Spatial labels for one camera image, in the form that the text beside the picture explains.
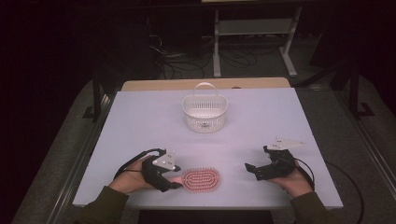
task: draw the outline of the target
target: white tag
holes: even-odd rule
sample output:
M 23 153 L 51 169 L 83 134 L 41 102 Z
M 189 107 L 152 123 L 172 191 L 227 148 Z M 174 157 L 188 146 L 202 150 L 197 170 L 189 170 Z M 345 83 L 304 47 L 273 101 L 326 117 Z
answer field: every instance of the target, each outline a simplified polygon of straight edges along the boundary
M 277 138 L 276 141 L 268 145 L 268 149 L 273 149 L 273 150 L 283 150 L 283 149 L 289 149 L 292 147 L 301 147 L 305 145 L 305 142 L 302 141 L 295 141 L 295 140 L 290 140 L 290 139 L 285 139 L 285 138 Z
M 175 170 L 175 151 L 172 154 L 166 153 L 165 155 L 157 158 L 157 160 L 153 161 L 152 164 L 168 169 L 168 170 Z

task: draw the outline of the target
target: basket handle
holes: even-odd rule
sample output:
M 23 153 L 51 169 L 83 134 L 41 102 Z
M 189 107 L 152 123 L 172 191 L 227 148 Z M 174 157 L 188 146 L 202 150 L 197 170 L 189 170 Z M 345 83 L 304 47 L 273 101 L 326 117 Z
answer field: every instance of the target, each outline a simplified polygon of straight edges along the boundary
M 213 90 L 215 90 L 216 95 L 219 95 L 218 89 L 216 89 L 216 87 L 213 84 L 209 83 L 209 82 L 201 82 L 198 85 L 196 85 L 195 88 L 194 88 L 194 91 L 192 92 L 192 95 L 195 95 L 195 90 L 198 89 L 199 87 L 202 87 L 202 86 L 210 86 L 211 88 L 213 88 Z

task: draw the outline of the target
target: wire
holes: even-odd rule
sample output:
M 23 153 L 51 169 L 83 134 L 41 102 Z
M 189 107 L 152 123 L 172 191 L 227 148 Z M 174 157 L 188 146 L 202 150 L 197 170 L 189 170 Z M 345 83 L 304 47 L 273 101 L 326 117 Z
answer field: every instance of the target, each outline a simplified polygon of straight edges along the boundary
M 341 169 L 340 167 L 334 165 L 333 163 L 329 162 L 329 161 L 324 161 L 326 162 L 326 164 L 329 164 L 330 166 L 334 167 L 335 169 L 337 169 L 338 171 L 340 171 L 341 173 L 343 173 L 348 179 L 349 181 L 353 184 L 353 187 L 355 187 L 355 190 L 358 192 L 359 194 L 359 199 L 361 200 L 361 213 L 359 215 L 359 219 L 356 222 L 357 224 L 360 224 L 361 221 L 363 220 L 363 216 L 364 216 L 364 200 L 363 200 L 363 195 L 361 193 L 361 190 L 358 187 L 358 184 L 356 184 L 356 182 L 352 179 L 352 177 L 350 177 L 350 175 L 348 175 L 343 169 Z
M 315 176 L 314 176 L 314 172 L 312 172 L 311 167 L 309 167 L 309 165 L 306 164 L 306 163 L 305 163 L 304 161 L 302 161 L 302 160 L 299 160 L 299 159 L 297 159 L 297 158 L 294 158 L 294 159 L 297 160 L 297 161 L 302 162 L 302 163 L 309 169 L 309 171 L 311 172 L 311 175 L 312 175 L 312 182 L 314 182 L 314 184 L 315 184 Z

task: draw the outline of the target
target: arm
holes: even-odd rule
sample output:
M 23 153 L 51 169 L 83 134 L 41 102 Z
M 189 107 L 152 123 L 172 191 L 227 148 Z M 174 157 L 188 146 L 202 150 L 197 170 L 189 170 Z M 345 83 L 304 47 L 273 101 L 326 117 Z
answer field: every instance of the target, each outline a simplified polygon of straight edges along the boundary
M 142 162 L 147 158 L 132 163 L 127 169 L 140 171 Z M 127 194 L 140 189 L 152 189 L 140 172 L 121 173 L 108 187 L 103 187 L 95 201 L 82 208 L 74 223 L 120 223 L 122 211 L 129 198 Z
M 287 177 L 279 177 L 269 181 L 278 184 L 293 198 L 290 203 L 297 224 L 343 223 L 338 217 L 324 207 L 318 195 L 312 190 L 309 183 L 297 169 Z

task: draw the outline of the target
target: hand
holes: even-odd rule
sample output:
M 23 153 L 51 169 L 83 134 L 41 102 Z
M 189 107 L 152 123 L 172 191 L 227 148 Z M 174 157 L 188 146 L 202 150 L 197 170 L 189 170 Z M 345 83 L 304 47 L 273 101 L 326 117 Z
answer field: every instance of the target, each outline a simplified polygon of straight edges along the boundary
M 286 177 L 278 177 L 274 179 L 269 179 L 268 181 L 278 184 L 282 189 L 285 189 L 286 192 L 293 198 L 309 192 L 313 192 L 308 181 L 297 169 L 294 169 L 294 171 Z
M 129 165 L 116 179 L 114 179 L 108 186 L 118 192 L 129 194 L 140 189 L 154 189 L 150 184 L 146 183 L 140 172 L 142 170 L 142 162 L 148 159 L 147 156 Z

